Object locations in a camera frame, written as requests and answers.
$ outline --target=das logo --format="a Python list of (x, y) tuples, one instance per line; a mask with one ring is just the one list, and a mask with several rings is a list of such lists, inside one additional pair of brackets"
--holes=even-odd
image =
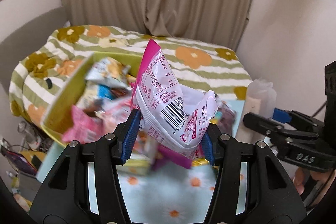
[(302, 153), (299, 153), (296, 158), (296, 160), (301, 160), (301, 161), (305, 161), (309, 164), (313, 163), (315, 160), (315, 157), (310, 157), (309, 155), (305, 156)]

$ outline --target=nutrition label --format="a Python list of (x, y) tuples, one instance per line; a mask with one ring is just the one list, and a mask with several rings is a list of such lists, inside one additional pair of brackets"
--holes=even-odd
[[(155, 75), (160, 75), (160, 83)], [(176, 95), (174, 96), (174, 91), (170, 90), (168, 92), (165, 90), (174, 85), (176, 85), (176, 79), (165, 56), (161, 52), (142, 75), (140, 87), (147, 106), (151, 106), (155, 110), (161, 102), (168, 104)]]

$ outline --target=floral comforter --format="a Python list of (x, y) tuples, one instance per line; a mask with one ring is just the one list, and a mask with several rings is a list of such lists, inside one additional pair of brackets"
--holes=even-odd
[(175, 37), (151, 37), (111, 26), (73, 26), (54, 31), (46, 44), (15, 68), (11, 112), (40, 126), (43, 113), (75, 68), (92, 51), (142, 55), (150, 38), (163, 49), (179, 83), (213, 90), (223, 100), (245, 99), (251, 78), (234, 51)]

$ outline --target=plastic container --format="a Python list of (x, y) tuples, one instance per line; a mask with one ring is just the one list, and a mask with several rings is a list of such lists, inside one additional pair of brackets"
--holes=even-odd
[(142, 56), (139, 55), (114, 52), (93, 52), (83, 60), (82, 64), (57, 93), (55, 101), (48, 106), (41, 122), (43, 131), (63, 147), (66, 147), (67, 143), (62, 141), (62, 134), (73, 126), (71, 106), (77, 103), (84, 92), (85, 75), (95, 62), (105, 57), (112, 57), (125, 65), (130, 65), (129, 74), (134, 77), (138, 74), (142, 60)]
[(247, 87), (246, 99), (239, 128), (237, 130), (236, 139), (240, 142), (252, 143), (264, 140), (265, 136), (243, 125), (244, 115), (253, 112), (263, 116), (264, 118), (272, 118), (277, 99), (277, 93), (273, 89), (273, 83), (263, 79), (254, 80)]

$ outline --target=blue gripper pad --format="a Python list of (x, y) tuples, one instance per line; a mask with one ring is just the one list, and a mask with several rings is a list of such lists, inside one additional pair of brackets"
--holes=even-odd
[(133, 150), (133, 146), (135, 143), (135, 140), (138, 135), (139, 127), (140, 127), (140, 120), (141, 120), (141, 112), (137, 110), (135, 112), (135, 115), (133, 117), (133, 120), (131, 122), (131, 125), (125, 135), (124, 141), (123, 141), (123, 150), (121, 153), (121, 160), (125, 164), (125, 162), (131, 157), (131, 153)]
[(276, 120), (281, 123), (290, 122), (292, 117), (284, 110), (275, 108), (273, 113), (273, 120)]
[(205, 132), (201, 140), (201, 147), (202, 147), (205, 159), (210, 163), (211, 166), (213, 166), (215, 164), (215, 157), (213, 156), (213, 153), (212, 153), (213, 151), (212, 142), (210, 140), (210, 137), (207, 131)]

